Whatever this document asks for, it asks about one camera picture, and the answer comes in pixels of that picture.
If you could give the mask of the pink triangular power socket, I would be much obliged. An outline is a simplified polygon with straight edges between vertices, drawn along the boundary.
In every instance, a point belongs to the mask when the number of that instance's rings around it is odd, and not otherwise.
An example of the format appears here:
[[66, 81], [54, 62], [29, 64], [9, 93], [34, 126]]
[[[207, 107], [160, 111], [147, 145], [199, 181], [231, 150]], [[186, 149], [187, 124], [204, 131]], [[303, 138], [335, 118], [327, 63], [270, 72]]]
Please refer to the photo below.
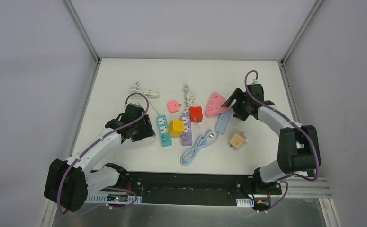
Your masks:
[[222, 104], [226, 102], [226, 99], [218, 92], [213, 92], [210, 96], [209, 102], [207, 103], [205, 116], [211, 118], [218, 114], [231, 110], [231, 107], [222, 107]]

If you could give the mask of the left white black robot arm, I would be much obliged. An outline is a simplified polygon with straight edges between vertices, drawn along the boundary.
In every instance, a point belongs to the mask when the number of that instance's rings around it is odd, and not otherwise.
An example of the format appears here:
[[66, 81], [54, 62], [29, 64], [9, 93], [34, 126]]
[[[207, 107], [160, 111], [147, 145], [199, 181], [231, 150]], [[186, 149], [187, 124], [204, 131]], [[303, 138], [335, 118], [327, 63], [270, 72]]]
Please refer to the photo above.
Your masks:
[[154, 136], [146, 109], [128, 104], [123, 113], [105, 124], [86, 148], [66, 160], [56, 159], [50, 164], [44, 197], [55, 202], [58, 209], [75, 212], [93, 193], [107, 187], [122, 191], [128, 182], [125, 168], [114, 163], [107, 163], [98, 171], [94, 167], [126, 140], [138, 142]]

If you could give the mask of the light blue power strip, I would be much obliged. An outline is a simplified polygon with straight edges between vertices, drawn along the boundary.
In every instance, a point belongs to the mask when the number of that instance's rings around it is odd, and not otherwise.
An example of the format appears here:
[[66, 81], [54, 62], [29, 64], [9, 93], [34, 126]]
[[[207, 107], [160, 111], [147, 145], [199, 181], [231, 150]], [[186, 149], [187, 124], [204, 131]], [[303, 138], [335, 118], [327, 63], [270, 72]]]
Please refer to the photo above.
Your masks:
[[223, 135], [225, 133], [228, 122], [230, 120], [230, 117], [233, 115], [233, 113], [234, 113], [233, 110], [229, 110], [229, 111], [226, 111], [220, 114], [217, 125], [215, 127], [215, 131], [218, 134]]

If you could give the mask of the purple power strip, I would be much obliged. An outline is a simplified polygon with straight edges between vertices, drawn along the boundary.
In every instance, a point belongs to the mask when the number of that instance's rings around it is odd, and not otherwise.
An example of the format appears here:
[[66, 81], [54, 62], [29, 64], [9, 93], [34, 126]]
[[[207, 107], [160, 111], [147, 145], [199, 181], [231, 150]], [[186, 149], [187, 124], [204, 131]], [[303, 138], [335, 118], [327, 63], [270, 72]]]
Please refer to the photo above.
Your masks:
[[181, 135], [181, 144], [182, 146], [192, 146], [192, 129], [191, 129], [191, 119], [189, 114], [183, 114], [180, 116], [180, 119], [184, 122], [184, 132]]

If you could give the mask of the yellow cube adapter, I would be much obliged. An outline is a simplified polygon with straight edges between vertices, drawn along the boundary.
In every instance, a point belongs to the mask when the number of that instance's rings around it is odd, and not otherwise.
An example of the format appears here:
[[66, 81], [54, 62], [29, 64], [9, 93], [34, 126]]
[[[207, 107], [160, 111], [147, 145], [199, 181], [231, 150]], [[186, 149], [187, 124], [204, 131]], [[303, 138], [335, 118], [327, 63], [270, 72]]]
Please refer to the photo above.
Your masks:
[[168, 134], [171, 137], [180, 137], [185, 131], [185, 125], [182, 120], [173, 119], [168, 124]]

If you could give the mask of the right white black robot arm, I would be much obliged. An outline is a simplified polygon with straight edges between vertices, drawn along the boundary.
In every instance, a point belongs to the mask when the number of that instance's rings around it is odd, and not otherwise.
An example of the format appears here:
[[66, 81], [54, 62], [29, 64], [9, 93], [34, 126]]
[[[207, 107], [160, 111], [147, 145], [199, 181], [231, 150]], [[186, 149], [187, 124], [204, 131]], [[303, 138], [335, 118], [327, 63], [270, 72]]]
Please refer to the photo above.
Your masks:
[[221, 106], [231, 107], [234, 117], [242, 121], [253, 116], [279, 137], [277, 159], [254, 170], [250, 190], [262, 194], [278, 181], [299, 175], [299, 172], [319, 171], [321, 158], [316, 128], [290, 120], [275, 103], [264, 99], [262, 85], [249, 84], [245, 91], [235, 89]]

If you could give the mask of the teal power strip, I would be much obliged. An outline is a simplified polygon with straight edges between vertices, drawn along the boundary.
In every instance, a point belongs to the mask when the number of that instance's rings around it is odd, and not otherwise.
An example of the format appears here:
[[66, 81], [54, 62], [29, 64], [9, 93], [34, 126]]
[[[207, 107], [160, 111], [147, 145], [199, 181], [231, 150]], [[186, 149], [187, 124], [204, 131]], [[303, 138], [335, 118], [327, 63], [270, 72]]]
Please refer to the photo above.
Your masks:
[[165, 115], [160, 115], [156, 118], [157, 127], [160, 133], [161, 145], [162, 147], [172, 146], [171, 136], [168, 134], [168, 122]]

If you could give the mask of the white cube adapter with picture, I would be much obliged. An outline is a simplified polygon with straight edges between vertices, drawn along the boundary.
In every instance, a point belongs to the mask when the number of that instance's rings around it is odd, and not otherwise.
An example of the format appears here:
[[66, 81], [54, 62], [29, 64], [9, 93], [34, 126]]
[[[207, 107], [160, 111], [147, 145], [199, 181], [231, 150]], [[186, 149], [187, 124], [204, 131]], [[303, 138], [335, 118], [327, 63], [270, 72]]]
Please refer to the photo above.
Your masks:
[[132, 142], [140, 142], [140, 143], [149, 144], [149, 143], [155, 142], [156, 141], [156, 137], [155, 136], [150, 136], [150, 137], [139, 139], [139, 140], [131, 139], [131, 141]]

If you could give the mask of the small pink plug adapter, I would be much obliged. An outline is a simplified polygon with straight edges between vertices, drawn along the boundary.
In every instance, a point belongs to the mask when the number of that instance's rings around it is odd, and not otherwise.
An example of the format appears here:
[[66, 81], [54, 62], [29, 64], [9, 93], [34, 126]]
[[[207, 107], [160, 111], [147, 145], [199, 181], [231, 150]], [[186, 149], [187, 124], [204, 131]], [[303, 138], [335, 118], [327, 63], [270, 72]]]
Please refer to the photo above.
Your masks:
[[180, 111], [181, 106], [182, 106], [182, 105], [181, 105], [178, 101], [176, 101], [176, 100], [172, 100], [172, 101], [169, 101], [169, 102], [167, 103], [167, 109], [168, 109], [168, 111], [169, 111], [171, 114], [179, 112], [179, 111]]

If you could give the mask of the beige cube adapter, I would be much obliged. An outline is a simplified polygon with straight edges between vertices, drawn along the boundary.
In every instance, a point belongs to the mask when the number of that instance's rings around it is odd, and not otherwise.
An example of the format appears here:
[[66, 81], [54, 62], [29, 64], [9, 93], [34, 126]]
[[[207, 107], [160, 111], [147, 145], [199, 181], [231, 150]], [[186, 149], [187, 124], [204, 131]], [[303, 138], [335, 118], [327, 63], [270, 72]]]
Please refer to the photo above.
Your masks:
[[229, 140], [231, 148], [240, 149], [242, 146], [247, 145], [250, 141], [250, 136], [247, 133], [235, 132]]

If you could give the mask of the red cube adapter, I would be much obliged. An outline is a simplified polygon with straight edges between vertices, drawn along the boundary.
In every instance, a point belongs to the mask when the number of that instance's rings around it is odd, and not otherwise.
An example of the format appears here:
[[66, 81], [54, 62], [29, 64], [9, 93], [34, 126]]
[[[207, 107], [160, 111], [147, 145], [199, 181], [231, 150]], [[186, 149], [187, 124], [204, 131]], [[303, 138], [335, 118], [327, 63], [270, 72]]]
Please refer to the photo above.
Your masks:
[[192, 106], [189, 109], [190, 121], [200, 123], [203, 121], [203, 111], [201, 106]]

